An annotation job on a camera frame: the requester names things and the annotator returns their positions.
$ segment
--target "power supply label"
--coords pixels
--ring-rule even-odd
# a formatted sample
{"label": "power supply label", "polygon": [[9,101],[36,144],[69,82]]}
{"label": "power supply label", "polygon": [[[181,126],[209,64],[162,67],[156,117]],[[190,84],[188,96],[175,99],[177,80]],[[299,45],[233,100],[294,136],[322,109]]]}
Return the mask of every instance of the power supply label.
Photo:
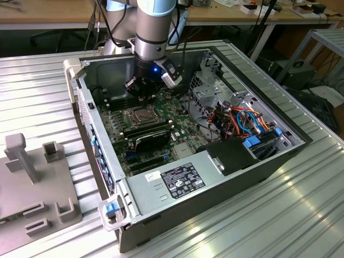
{"label": "power supply label", "polygon": [[161,173],[172,198],[178,199],[205,186],[192,163]]}

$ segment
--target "wire bundle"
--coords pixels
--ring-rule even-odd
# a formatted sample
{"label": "wire bundle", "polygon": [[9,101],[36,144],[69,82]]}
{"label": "wire bundle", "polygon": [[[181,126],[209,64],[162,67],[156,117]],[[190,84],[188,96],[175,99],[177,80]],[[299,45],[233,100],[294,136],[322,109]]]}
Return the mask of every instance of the wire bundle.
{"label": "wire bundle", "polygon": [[230,133],[231,126],[233,127],[232,136],[245,138],[253,135],[250,129],[245,128],[245,122],[247,119],[246,115],[251,117],[252,121],[261,132],[270,130],[270,127],[265,123],[262,115],[259,112],[254,111],[253,109],[244,109],[242,107],[234,106],[230,109],[229,114],[225,114],[225,116],[229,117],[230,119],[227,127],[226,138],[228,137],[228,133]]}

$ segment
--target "motherboard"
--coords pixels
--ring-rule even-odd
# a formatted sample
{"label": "motherboard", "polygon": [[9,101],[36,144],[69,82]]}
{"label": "motherboard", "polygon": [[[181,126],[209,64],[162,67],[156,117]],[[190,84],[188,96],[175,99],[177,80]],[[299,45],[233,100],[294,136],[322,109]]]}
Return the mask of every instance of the motherboard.
{"label": "motherboard", "polygon": [[168,89],[153,104],[109,101],[99,114],[126,176],[191,156],[208,143],[190,119],[184,96]]}

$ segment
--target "ridged metal surface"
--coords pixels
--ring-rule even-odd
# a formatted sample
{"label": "ridged metal surface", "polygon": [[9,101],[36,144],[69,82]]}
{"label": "ridged metal surface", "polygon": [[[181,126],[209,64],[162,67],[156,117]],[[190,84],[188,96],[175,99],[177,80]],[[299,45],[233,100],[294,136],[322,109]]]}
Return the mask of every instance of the ridged metal surface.
{"label": "ridged metal surface", "polygon": [[[12,130],[25,126],[22,130],[30,133],[29,148],[48,140],[64,143],[84,214],[79,224],[19,248],[5,257],[344,257],[343,141],[234,46],[223,41],[189,45],[216,46],[314,142],[266,181],[135,250],[119,254],[115,234],[102,229],[96,212],[100,197],[72,118],[67,87],[59,65],[52,64],[55,69],[36,70],[29,76],[25,71],[34,67],[30,61],[35,62],[35,59],[12,59],[11,65],[0,60],[0,72],[7,69],[8,74],[0,77],[0,90],[7,92],[0,94],[0,117],[1,123],[4,123],[0,127],[0,140],[3,139],[2,134],[8,131],[4,127],[7,124]],[[49,59],[54,60],[55,55],[50,55]],[[60,74],[60,77],[51,78],[50,71]],[[19,83],[21,79],[10,75],[12,73],[26,75],[26,83]],[[236,89],[242,89],[233,75],[226,73],[224,77]],[[52,84],[60,85],[62,91],[36,96],[41,94],[39,89],[55,89],[49,88]],[[28,85],[32,85],[30,88],[35,92],[27,91],[26,96],[21,91],[28,90]],[[15,91],[22,99],[15,99]],[[4,120],[6,112],[6,120],[17,119],[17,126]],[[26,127],[21,121],[28,121],[30,126]]]}
{"label": "ridged metal surface", "polygon": [[312,37],[344,58],[344,30],[314,30]]}

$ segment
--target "blue latch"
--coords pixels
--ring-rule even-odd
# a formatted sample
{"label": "blue latch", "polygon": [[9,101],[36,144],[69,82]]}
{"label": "blue latch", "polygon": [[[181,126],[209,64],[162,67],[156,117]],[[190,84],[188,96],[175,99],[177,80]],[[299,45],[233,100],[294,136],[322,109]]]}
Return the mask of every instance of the blue latch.
{"label": "blue latch", "polygon": [[257,136],[251,136],[251,137],[247,137],[244,143],[248,148],[251,148],[252,146],[256,144],[259,144],[260,140],[257,138]]}
{"label": "blue latch", "polygon": [[277,133],[278,136],[280,136],[283,132],[281,129],[279,129],[278,127],[275,129],[275,132]]}
{"label": "blue latch", "polygon": [[106,208],[106,215],[107,216],[120,210],[120,207],[119,207],[118,203],[116,203],[116,202],[106,204],[105,208]]}

